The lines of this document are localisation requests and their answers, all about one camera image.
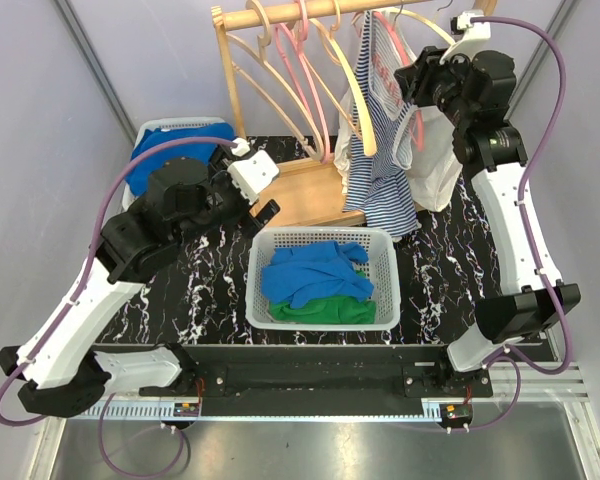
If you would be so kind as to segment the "blue white striped top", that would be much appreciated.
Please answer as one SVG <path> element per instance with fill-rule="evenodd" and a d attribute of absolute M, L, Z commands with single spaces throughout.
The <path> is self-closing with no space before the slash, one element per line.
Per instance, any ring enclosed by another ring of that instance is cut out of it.
<path fill-rule="evenodd" d="M 344 209 L 363 212 L 369 227 L 394 238 L 420 227 L 406 175 L 412 161 L 410 123 L 415 109 L 403 101 L 394 78 L 394 72 L 409 61 L 408 52 L 384 14 L 364 14 L 355 76 L 369 112 L 376 152 L 365 154 L 361 140 L 351 138 Z"/>

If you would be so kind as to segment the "blue tank top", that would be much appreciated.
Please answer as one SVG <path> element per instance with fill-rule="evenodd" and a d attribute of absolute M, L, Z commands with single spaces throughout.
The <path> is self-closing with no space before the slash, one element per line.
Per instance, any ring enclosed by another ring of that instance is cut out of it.
<path fill-rule="evenodd" d="M 295 309 L 333 296 L 363 302 L 372 296 L 374 285 L 355 266 L 369 260 L 356 242 L 333 240 L 305 246 L 280 247 L 261 270 L 261 292 L 272 303 L 287 303 Z"/>

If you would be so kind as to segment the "cream wooden hanger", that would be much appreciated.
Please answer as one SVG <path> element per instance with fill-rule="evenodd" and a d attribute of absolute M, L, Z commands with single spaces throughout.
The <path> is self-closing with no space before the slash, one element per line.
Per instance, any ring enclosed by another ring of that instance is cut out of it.
<path fill-rule="evenodd" d="M 354 119 L 351 113 L 347 113 L 341 103 L 335 99 L 331 91 L 324 87 L 325 92 L 329 95 L 332 103 L 345 119 L 346 123 L 352 130 L 352 133 L 362 141 L 363 153 L 367 157 L 373 156 L 377 152 L 376 138 L 372 126 L 371 116 L 367 107 L 366 100 L 362 93 L 357 77 L 338 42 L 334 38 L 334 34 L 341 26 L 341 9 L 338 1 L 331 2 L 334 9 L 333 15 L 336 17 L 335 23 L 327 29 L 319 20 L 311 18 L 311 24 L 318 30 L 321 37 L 325 53 L 331 61 L 339 66 L 344 72 L 349 92 L 352 95 L 353 106 L 356 108 L 357 118 Z"/>

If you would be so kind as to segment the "green tank top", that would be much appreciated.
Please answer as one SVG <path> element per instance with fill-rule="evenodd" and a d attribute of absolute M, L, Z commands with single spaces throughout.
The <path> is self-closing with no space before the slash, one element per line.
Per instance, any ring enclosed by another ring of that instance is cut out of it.
<path fill-rule="evenodd" d="M 310 300 L 300 308 L 289 302 L 270 303 L 269 313 L 275 321 L 305 325 L 368 325 L 376 316 L 376 302 L 358 301 L 354 297 L 331 296 Z"/>

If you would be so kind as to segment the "beige plastic hanger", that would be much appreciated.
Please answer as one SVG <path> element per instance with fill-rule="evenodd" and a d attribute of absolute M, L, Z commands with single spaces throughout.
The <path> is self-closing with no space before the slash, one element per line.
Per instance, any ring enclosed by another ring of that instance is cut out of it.
<path fill-rule="evenodd" d="M 267 58 L 267 47 L 272 41 L 272 29 L 269 18 L 265 13 L 265 9 L 259 1 L 248 0 L 245 2 L 247 10 L 251 10 L 256 14 L 262 25 L 263 33 L 257 38 L 258 49 L 252 48 L 246 41 L 233 35 L 228 34 L 227 38 L 232 45 L 237 46 L 240 50 L 246 53 L 262 70 L 264 70 L 268 76 L 274 81 L 274 83 L 281 87 L 286 96 L 291 100 L 291 103 L 296 107 L 298 112 L 305 120 L 306 125 L 310 128 L 314 135 L 315 146 L 311 147 L 307 138 L 302 134 L 299 127 L 294 123 L 287 112 L 282 106 L 271 96 L 268 89 L 261 86 L 256 80 L 254 80 L 249 74 L 247 74 L 240 66 L 235 62 L 232 63 L 232 68 L 235 73 L 238 73 L 244 78 L 251 87 L 260 95 L 260 97 L 267 102 L 271 108 L 276 112 L 283 124 L 290 130 L 296 140 L 304 148 L 307 157 L 315 160 L 322 161 L 324 154 L 326 153 L 324 141 L 318 134 L 317 126 L 313 120 L 309 108 L 302 102 L 293 87 L 283 78 L 279 71 L 271 65 Z"/>

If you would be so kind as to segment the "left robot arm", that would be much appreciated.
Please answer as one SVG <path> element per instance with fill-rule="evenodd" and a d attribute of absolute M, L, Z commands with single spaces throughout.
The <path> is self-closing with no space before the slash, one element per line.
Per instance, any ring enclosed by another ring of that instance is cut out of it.
<path fill-rule="evenodd" d="M 148 187 L 124 212 L 99 220 L 88 257 L 67 297 L 26 344 L 0 350 L 18 398 L 34 416 L 71 418 L 111 394 L 183 396 L 201 384 L 196 362 L 175 344 L 112 354 L 95 340 L 119 309 L 194 238 L 225 224 L 253 237 L 279 211 L 269 201 L 250 210 L 279 175 L 264 151 L 245 160 L 204 164 L 174 158 L 148 177 Z"/>

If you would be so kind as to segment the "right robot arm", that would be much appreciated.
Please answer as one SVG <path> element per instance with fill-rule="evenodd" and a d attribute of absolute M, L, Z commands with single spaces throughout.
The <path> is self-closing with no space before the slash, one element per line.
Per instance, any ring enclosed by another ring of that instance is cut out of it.
<path fill-rule="evenodd" d="M 500 295 L 475 306 L 474 324 L 448 345 L 434 384 L 456 396 L 469 373 L 516 343 L 560 325 L 581 300 L 564 282 L 540 232 L 529 188 L 528 157 L 506 115 L 516 76 L 511 57 L 492 50 L 474 56 L 427 47 L 396 71 L 405 102 L 435 107 L 453 127 L 452 146 L 480 199 L 500 271 Z"/>

